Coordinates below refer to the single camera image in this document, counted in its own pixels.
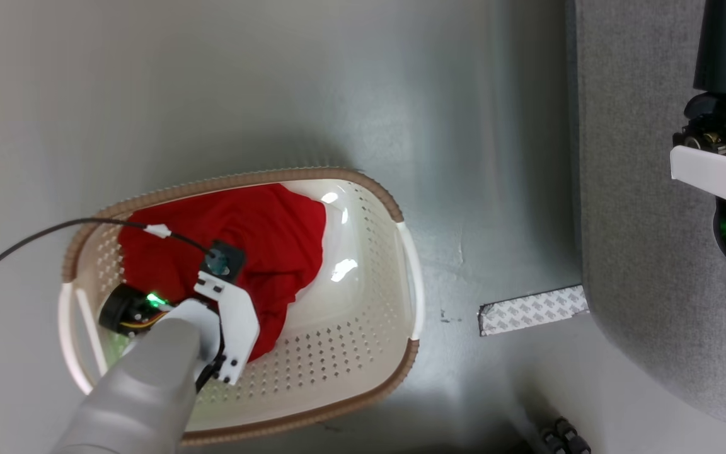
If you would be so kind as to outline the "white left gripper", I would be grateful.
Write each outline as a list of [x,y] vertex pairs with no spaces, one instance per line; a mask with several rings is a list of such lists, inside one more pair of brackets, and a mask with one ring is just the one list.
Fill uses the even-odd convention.
[[199,271],[194,290],[218,306],[218,313],[207,310],[211,319],[218,317],[219,321],[207,324],[205,356],[212,360],[224,357],[218,379],[236,385],[260,334],[260,323],[250,294],[207,271]]

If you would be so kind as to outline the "red garment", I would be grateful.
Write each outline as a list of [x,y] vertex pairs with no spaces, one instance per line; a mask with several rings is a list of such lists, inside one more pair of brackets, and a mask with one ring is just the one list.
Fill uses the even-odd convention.
[[[326,209],[280,184],[225,190],[138,210],[130,221],[163,224],[209,247],[219,240],[242,250],[237,285],[250,294],[260,323],[256,360],[275,347],[290,304],[319,274]],[[124,228],[118,236],[127,284],[179,303],[193,296],[201,252]]]

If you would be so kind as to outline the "grey patterned tape strip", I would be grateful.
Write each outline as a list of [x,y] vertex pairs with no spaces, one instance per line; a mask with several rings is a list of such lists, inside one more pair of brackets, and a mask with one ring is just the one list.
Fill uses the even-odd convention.
[[482,338],[588,313],[585,291],[582,285],[576,285],[482,305],[478,312],[478,330]]

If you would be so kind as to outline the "grey fabric sofa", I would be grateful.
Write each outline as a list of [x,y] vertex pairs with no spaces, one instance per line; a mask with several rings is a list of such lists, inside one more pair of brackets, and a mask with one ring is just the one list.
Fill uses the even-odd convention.
[[591,313],[670,394],[726,423],[726,262],[711,195],[671,178],[704,0],[568,0]]

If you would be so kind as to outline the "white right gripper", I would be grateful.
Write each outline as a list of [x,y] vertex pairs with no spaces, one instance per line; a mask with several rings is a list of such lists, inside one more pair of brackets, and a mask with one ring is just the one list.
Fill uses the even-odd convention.
[[726,0],[705,0],[688,123],[674,133],[671,177],[726,197]]

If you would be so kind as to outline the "cream perforated laundry basket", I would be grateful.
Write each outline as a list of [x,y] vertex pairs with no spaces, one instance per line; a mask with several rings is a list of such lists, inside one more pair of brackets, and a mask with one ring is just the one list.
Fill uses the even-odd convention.
[[288,308],[273,351],[251,362],[235,385],[205,385],[183,446],[270,436],[360,410],[403,382],[420,348],[420,259],[397,202],[363,173],[237,173],[125,199],[97,216],[127,219],[154,205],[269,183],[325,207],[323,265]]

